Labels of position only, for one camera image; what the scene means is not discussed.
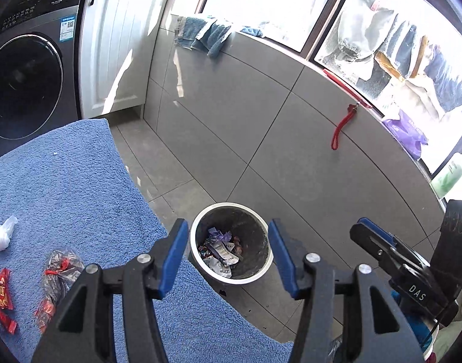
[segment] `debris on floor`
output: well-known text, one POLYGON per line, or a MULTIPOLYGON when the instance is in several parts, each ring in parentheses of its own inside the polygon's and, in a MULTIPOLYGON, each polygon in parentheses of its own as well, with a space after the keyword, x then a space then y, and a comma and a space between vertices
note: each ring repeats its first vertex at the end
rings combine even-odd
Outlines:
POLYGON ((214 227, 208 229, 208 237, 204 244, 198 247, 198 251, 204 263, 225 278, 232 277, 232 268, 242 260, 239 237, 233 237, 230 231, 223 234, 214 227))
POLYGON ((65 297, 84 269, 81 258, 70 249, 53 250, 43 272, 46 296, 35 312, 36 324, 43 333, 56 312, 56 305, 65 297))
POLYGON ((4 224, 0 225, 0 251, 8 248, 11 236, 13 235, 14 225, 18 223, 15 216, 9 217, 4 224))
POLYGON ((10 270, 7 268, 0 271, 0 332, 7 331, 14 335, 18 324, 3 311, 3 309, 12 310, 14 308, 11 296, 9 295, 8 282, 10 273, 10 270))

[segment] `white cabinet door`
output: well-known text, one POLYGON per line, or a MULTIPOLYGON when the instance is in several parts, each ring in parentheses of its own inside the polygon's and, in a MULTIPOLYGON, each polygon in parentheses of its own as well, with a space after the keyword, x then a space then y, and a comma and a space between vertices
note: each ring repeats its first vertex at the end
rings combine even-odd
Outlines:
POLYGON ((86 0, 80 36, 83 118, 145 103, 165 0, 86 0))

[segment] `white plastic bag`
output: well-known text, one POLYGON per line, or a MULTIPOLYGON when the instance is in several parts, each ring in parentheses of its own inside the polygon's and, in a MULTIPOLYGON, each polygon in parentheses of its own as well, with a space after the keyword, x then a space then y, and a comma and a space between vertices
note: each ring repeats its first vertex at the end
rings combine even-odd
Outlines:
POLYGON ((4 224, 0 225, 0 251, 4 251, 9 246, 9 241, 13 235, 14 225, 18 223, 15 216, 9 217, 4 224))

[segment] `red cord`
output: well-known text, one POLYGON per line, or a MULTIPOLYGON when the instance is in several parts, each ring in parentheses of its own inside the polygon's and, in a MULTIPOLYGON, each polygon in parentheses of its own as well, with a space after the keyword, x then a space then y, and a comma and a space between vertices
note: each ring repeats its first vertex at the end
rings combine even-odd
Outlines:
POLYGON ((338 149, 338 135, 340 134, 340 131, 342 131, 342 128, 344 128, 344 126, 357 113, 357 104, 355 104, 355 105, 350 104, 349 107, 347 108, 347 112, 348 112, 347 115, 337 125, 337 128, 335 128, 335 131, 333 132, 332 144, 331 144, 332 150, 337 150, 338 149))

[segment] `blue carpet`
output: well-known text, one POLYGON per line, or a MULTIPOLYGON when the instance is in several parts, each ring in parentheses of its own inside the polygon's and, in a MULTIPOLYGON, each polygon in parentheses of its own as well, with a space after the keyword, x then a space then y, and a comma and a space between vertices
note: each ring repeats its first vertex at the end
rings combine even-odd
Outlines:
MULTIPOLYGON (((33 313, 52 249, 71 247, 85 264, 108 268, 147 252, 166 234, 126 172, 104 119, 72 123, 0 158, 0 224, 11 214, 19 223, 0 252, 0 269, 12 270, 11 316, 19 328, 3 339, 21 363, 29 363, 40 337, 33 313)), ((155 311, 171 363, 280 363, 291 352, 291 344, 244 320, 187 260, 155 311)), ((114 317, 116 353, 125 362, 119 296, 114 317)))

